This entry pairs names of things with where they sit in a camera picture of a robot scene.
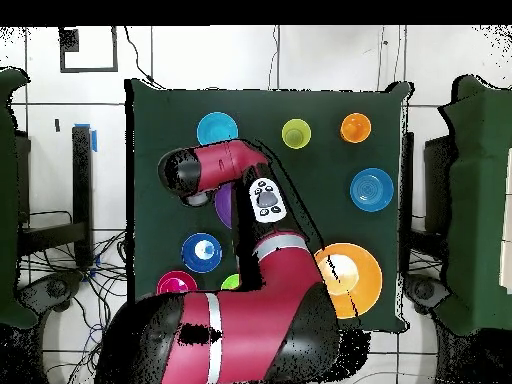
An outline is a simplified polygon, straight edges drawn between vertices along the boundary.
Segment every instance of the orange cup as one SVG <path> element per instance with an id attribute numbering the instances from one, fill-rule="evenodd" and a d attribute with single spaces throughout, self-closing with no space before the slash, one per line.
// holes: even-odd
<path id="1" fill-rule="evenodd" d="M 341 137 L 349 143 L 360 143 L 368 138 L 372 124 L 362 113 L 351 113 L 341 123 Z"/>

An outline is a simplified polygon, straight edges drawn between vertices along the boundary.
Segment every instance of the floor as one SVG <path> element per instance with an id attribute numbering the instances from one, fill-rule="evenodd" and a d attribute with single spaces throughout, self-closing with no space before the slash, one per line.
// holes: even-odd
<path id="1" fill-rule="evenodd" d="M 118 234 L 126 225 L 123 79 L 143 78 L 127 32 L 117 27 L 118 72 L 61 73 L 57 28 L 0 31 L 0 66 L 25 69 L 31 79 L 26 89 L 14 93 L 12 108 L 19 129 L 28 131 L 32 139 L 32 212 L 72 210 L 71 127 L 89 123 L 97 131 L 94 241 Z M 267 89 L 279 84 L 280 88 L 375 91 L 395 80 L 412 82 L 408 128 L 415 133 L 413 226 L 418 229 L 425 215 L 423 144 L 448 133 L 436 108 L 450 102 L 452 82 L 459 75 L 474 73 L 498 87 L 512 85 L 511 42 L 507 29 L 501 27 L 283 25 L 278 57 L 274 56 L 277 31 L 273 25 L 128 27 L 127 31 L 137 48 L 140 69 L 166 88 Z M 79 40 L 79 52 L 65 54 L 66 67 L 112 66 L 109 27 L 79 27 Z M 508 186 L 512 194 L 512 183 Z M 32 226 L 65 219 L 63 214 L 38 215 Z M 512 230 L 507 234 L 504 244 L 512 245 Z M 512 247 L 504 254 L 512 263 Z M 59 258 L 62 253 L 54 251 L 49 256 Z M 33 262 L 30 271 L 23 272 L 20 284 L 41 276 L 39 259 L 34 255 L 26 259 Z M 122 265 L 115 248 L 101 260 Z M 97 277 L 100 282 L 105 278 Z M 118 281 L 111 291 L 125 293 L 125 285 Z M 81 287 L 77 298 L 89 324 L 99 322 L 102 312 L 88 284 Z M 109 296 L 107 300 L 114 312 L 124 298 Z M 432 320 L 416 314 L 407 299 L 403 300 L 403 316 L 410 323 L 409 330 L 400 335 L 373 333 L 365 365 L 336 384 L 433 383 L 437 343 Z M 77 302 L 63 313 L 52 312 L 43 344 L 50 382 L 66 384 L 84 345 L 85 350 L 94 346 Z M 91 384 L 92 378 L 83 370 L 76 382 Z"/>

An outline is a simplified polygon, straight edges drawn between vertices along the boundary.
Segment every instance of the purple cup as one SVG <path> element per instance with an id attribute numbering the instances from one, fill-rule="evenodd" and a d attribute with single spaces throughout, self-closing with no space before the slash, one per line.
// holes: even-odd
<path id="1" fill-rule="evenodd" d="M 232 183 L 226 183 L 215 193 L 215 210 L 222 223 L 231 229 L 231 188 Z"/>

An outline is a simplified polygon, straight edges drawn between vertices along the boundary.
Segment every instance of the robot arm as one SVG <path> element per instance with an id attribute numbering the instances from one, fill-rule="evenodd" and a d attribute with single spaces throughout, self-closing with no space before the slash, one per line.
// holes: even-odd
<path id="1" fill-rule="evenodd" d="M 169 152 L 158 170 L 162 183 L 189 205 L 194 202 L 187 199 L 234 182 L 241 287 L 166 293 L 118 312 L 96 383 L 299 382 L 328 371 L 339 347 L 336 314 L 266 157 L 232 140 Z M 123 337 L 132 349 L 124 354 Z"/>

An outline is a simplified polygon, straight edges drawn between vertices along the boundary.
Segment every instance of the chair wheel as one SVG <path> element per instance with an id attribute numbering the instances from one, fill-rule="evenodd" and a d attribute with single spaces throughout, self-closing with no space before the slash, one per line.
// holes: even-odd
<path id="1" fill-rule="evenodd" d="M 64 312 L 71 306 L 71 300 L 66 300 L 65 302 L 62 302 L 60 305 L 55 306 L 53 310 L 55 312 Z"/>
<path id="2" fill-rule="evenodd" d="M 420 315 L 428 315 L 430 313 L 429 308 L 419 305 L 418 303 L 414 304 L 414 310 Z"/>

